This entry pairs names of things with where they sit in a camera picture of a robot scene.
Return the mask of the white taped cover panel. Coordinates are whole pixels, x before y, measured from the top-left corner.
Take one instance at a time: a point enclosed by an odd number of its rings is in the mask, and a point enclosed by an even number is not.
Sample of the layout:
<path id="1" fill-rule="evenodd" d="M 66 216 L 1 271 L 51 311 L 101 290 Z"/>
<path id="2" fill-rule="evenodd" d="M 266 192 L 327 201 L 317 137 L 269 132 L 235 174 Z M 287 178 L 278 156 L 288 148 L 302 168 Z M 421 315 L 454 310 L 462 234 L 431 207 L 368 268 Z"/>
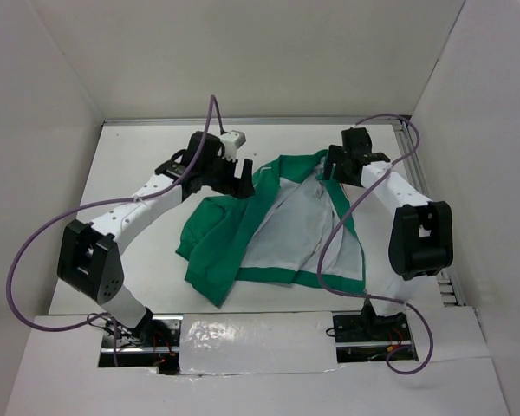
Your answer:
<path id="1" fill-rule="evenodd" d="M 329 312 L 185 315 L 184 375 L 314 374 L 338 368 Z"/>

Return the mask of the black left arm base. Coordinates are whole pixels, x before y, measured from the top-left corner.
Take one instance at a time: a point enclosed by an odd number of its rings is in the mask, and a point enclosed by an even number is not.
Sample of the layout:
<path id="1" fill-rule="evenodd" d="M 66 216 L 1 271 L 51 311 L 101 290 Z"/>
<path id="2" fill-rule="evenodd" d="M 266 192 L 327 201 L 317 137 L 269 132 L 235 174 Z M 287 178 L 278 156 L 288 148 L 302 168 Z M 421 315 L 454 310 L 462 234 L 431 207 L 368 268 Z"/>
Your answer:
<path id="1" fill-rule="evenodd" d="M 182 315 L 156 315 L 143 337 L 111 320 L 93 325 L 101 331 L 98 368 L 151 368 L 158 374 L 178 375 Z"/>

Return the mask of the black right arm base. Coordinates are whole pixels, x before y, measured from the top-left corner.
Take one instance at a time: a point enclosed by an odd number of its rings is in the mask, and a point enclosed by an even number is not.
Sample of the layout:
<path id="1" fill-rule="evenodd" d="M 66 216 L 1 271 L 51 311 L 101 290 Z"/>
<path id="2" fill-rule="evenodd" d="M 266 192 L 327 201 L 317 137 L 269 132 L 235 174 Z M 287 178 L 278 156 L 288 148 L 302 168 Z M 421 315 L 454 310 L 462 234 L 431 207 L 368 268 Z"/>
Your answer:
<path id="1" fill-rule="evenodd" d="M 338 363 L 412 361 L 418 356 L 404 313 L 377 316 L 369 302 L 360 312 L 333 313 L 326 336 L 335 341 Z"/>

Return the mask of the green jacket white lining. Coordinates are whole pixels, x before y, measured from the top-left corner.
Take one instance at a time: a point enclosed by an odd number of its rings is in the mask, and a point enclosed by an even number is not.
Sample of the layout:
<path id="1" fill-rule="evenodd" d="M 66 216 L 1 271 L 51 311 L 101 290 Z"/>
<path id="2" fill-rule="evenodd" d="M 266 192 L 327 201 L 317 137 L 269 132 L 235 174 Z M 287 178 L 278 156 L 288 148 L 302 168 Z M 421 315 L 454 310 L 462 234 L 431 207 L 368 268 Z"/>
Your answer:
<path id="1" fill-rule="evenodd" d="M 259 167 L 250 198 L 204 198 L 176 250 L 185 281 L 216 307 L 237 281 L 362 293 L 364 250 L 352 218 L 338 227 L 350 202 L 323 179 L 326 155 L 281 155 Z"/>

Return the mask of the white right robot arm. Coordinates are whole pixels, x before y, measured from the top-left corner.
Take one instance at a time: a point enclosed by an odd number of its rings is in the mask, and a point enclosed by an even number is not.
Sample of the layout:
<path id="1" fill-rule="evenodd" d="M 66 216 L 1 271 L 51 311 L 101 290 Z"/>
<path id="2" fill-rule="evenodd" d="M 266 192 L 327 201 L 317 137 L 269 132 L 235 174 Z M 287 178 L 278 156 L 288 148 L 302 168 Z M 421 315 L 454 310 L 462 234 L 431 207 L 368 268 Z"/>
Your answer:
<path id="1" fill-rule="evenodd" d="M 393 219 L 387 257 L 394 277 L 367 291 L 376 306 L 361 318 L 362 333 L 371 340 L 389 332 L 389 315 L 403 309 L 424 278 L 438 275 L 453 261 L 451 207 L 418 192 L 396 172 L 402 160 L 375 152 L 365 127 L 350 127 L 341 132 L 339 146 L 329 147 L 322 175 L 364 190 L 353 208 L 373 195 Z"/>

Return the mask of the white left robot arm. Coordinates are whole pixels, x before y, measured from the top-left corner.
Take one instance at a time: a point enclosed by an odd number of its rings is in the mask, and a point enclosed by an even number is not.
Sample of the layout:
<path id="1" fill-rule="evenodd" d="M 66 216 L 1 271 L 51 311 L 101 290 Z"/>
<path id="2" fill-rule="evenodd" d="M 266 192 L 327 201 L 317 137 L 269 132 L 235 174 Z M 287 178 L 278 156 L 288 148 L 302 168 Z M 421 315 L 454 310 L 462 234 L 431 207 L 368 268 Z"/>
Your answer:
<path id="1" fill-rule="evenodd" d="M 244 161 L 241 176 L 235 175 L 237 151 L 245 141 L 235 130 L 220 136 L 197 131 L 128 201 L 90 222 L 75 219 L 65 227 L 58 277 L 108 312 L 133 345 L 147 344 L 166 327 L 125 285 L 122 254 L 155 220 L 204 186 L 234 198 L 252 196 L 251 160 Z"/>

